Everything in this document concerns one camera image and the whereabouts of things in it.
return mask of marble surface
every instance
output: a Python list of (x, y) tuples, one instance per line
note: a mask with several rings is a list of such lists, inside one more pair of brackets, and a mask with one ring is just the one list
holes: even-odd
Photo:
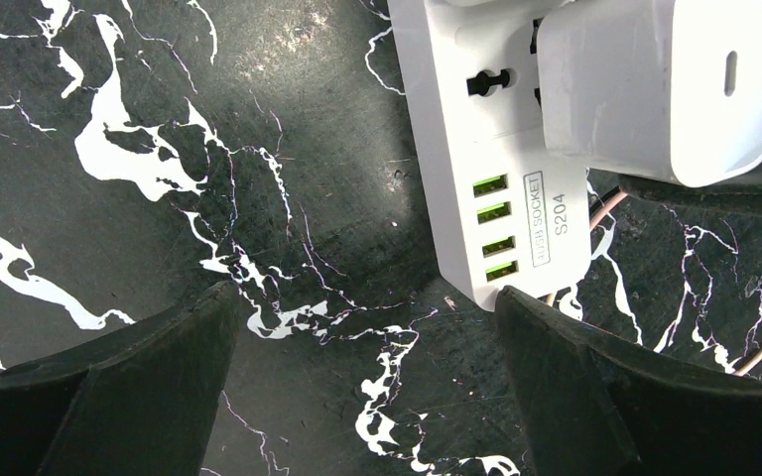
[[(231, 279), (201, 474), (528, 474), (403, 89), (380, 0), (0, 2), (0, 370)], [(563, 312), (717, 371), (762, 343), (762, 219), (631, 199), (593, 246)]]

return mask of black plastic part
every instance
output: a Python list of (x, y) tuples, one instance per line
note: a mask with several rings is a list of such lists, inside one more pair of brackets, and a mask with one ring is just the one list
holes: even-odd
[(240, 322), (232, 284), (0, 374), (0, 475), (196, 475)]
[(494, 314), (539, 476), (762, 474), (762, 383), (505, 289)]
[(530, 54), (535, 55), (539, 52), (537, 40), (539, 38), (539, 27), (542, 25), (542, 19), (533, 20), (533, 40), (530, 41)]
[(632, 196), (672, 206), (762, 217), (762, 164), (744, 176), (702, 188), (630, 176), (620, 176), (620, 187)]

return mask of socket hole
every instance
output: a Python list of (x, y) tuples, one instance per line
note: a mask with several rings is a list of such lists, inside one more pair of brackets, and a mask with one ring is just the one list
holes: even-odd
[(483, 223), (504, 218), (511, 214), (512, 208), (510, 202), (506, 201), (499, 205), (493, 205), (477, 210), (477, 223), (482, 225)]
[(506, 175), (488, 178), (474, 185), (474, 197), (478, 198), (495, 191), (506, 190), (508, 187)]
[(533, 40), (530, 41), (530, 54), (535, 55), (539, 52), (538, 38), (539, 38), (539, 26), (542, 25), (542, 19), (537, 18), (533, 20)]
[(485, 69), (477, 74), (475, 77), (470, 77), (466, 81), (468, 87), (469, 96), (490, 96), (498, 87), (507, 88), (515, 84), (516, 74), (512, 69), (504, 68), (501, 72), (495, 74), (494, 72)]
[(497, 255), (498, 253), (503, 253), (505, 251), (514, 250), (515, 249), (515, 237), (510, 236), (509, 238), (505, 238), (501, 241), (496, 241), (494, 243), (489, 243), (488, 245), (483, 247), (483, 258), (487, 258), (490, 256)]
[(725, 95), (731, 97), (737, 88), (737, 52), (731, 52), (725, 59)]
[(499, 280), (505, 276), (510, 276), (512, 274), (518, 273), (518, 262), (513, 261), (512, 263), (507, 263), (506, 265), (496, 266), (490, 270), (486, 270), (486, 281), (495, 281)]

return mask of white power strip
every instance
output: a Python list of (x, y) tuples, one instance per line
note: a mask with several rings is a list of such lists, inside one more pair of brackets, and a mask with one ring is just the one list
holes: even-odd
[(547, 153), (537, 100), (535, 25), (563, 3), (389, 0), (440, 271), (490, 311), (589, 266), (585, 165)]

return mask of green usb port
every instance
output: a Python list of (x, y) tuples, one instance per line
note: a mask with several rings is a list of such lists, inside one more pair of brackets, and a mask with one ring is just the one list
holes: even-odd
[(507, 176), (498, 176), (479, 181), (474, 185), (474, 196), (483, 196), (493, 191), (503, 190), (507, 188)]
[(483, 257), (497, 255), (502, 251), (512, 250), (515, 248), (515, 237), (511, 236), (505, 240), (496, 241), (483, 247)]
[(487, 221), (497, 220), (498, 218), (509, 216), (510, 213), (509, 201), (501, 203), (500, 205), (483, 208), (477, 210), (477, 223), (486, 223)]
[(492, 269), (486, 270), (486, 281), (495, 281), (505, 276), (510, 276), (513, 273), (518, 273), (518, 262), (513, 261), (506, 265), (496, 266)]

